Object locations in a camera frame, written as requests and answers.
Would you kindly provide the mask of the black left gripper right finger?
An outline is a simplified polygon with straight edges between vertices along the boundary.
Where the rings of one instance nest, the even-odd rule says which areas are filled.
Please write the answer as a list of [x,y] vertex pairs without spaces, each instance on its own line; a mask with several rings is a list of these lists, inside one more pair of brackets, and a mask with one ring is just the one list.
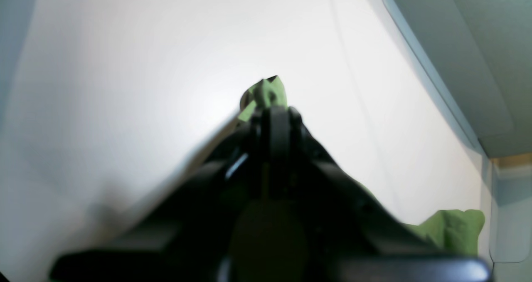
[[446,253],[399,223],[310,136],[293,108],[270,109],[270,196],[295,205],[310,277],[325,282],[489,282],[477,257]]

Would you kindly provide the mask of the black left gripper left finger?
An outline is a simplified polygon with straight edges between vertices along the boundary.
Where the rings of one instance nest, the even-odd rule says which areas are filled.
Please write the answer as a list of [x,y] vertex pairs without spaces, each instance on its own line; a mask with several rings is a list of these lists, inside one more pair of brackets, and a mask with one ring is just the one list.
[[235,224],[261,197],[271,110],[259,109],[139,223],[103,246],[64,254],[54,282],[215,281],[231,267]]

